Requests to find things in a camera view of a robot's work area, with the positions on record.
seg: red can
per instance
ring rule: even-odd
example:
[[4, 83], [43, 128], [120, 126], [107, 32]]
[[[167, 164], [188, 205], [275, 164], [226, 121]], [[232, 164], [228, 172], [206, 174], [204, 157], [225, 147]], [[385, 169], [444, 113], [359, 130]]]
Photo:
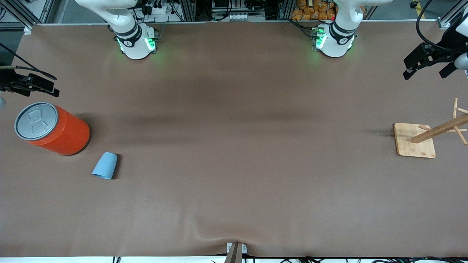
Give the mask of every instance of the red can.
[[18, 137], [49, 151], [72, 155], [89, 141], [89, 126], [59, 106], [37, 102], [24, 108], [15, 120]]

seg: wooden pole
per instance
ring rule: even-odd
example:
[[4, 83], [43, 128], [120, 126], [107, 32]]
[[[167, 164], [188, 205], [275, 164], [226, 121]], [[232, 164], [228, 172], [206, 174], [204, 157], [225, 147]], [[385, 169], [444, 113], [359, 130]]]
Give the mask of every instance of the wooden pole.
[[426, 126], [422, 126], [422, 125], [419, 125], [418, 128], [423, 129], [423, 130], [428, 131], [428, 132], [433, 132], [434, 131], [433, 129], [427, 128]]
[[464, 109], [460, 109], [460, 108], [456, 108], [455, 110], [459, 111], [459, 112], [463, 112], [463, 113], [468, 113], [468, 110], [464, 110]]
[[460, 132], [460, 129], [458, 129], [457, 126], [454, 126], [453, 128], [455, 129], [461, 141], [463, 142], [463, 145], [468, 145], [468, 142], [466, 141], [465, 137], [463, 137], [462, 133]]
[[[461, 131], [461, 132], [466, 132], [467, 131], [467, 129], [458, 129], [458, 130]], [[447, 132], [457, 132], [457, 131], [456, 130], [449, 130]]]
[[444, 132], [448, 132], [449, 130], [453, 129], [454, 126], [459, 127], [467, 123], [468, 123], [468, 114], [463, 114], [463, 115], [456, 117], [455, 119], [449, 120], [448, 122], [443, 123], [433, 128], [432, 129], [433, 131], [426, 131], [411, 138], [410, 141], [412, 143], [420, 143], [430, 138], [434, 138], [437, 135], [440, 135]]
[[457, 108], [458, 108], [458, 98], [455, 98], [453, 102], [453, 114], [452, 114], [452, 119], [455, 119], [457, 117]]

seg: wooden mug tree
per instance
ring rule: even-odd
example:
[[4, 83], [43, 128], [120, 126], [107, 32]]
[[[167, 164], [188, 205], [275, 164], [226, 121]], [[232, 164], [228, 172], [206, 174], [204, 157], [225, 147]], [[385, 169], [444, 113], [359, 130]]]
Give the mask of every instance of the wooden mug tree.
[[395, 131], [396, 151], [398, 155], [435, 158], [436, 152], [432, 138], [445, 132], [456, 132], [463, 144], [468, 145], [461, 134], [461, 132], [466, 132], [467, 130], [459, 129], [460, 126], [468, 123], [468, 110], [458, 108], [457, 104], [458, 99], [455, 98], [452, 119], [432, 129], [427, 125], [395, 123], [393, 129]]

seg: blue cup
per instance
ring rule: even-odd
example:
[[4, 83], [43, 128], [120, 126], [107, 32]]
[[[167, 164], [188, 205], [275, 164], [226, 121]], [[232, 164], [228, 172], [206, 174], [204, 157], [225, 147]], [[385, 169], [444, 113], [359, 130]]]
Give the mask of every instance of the blue cup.
[[102, 179], [112, 179], [117, 164], [117, 155], [105, 152], [93, 170], [93, 175]]

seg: can lid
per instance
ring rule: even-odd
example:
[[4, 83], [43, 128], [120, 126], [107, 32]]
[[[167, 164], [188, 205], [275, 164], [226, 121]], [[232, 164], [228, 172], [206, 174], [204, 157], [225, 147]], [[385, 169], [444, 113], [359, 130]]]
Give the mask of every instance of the can lid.
[[24, 140], [38, 140], [47, 136], [57, 125], [59, 113], [54, 105], [37, 102], [24, 108], [15, 120], [15, 132]]

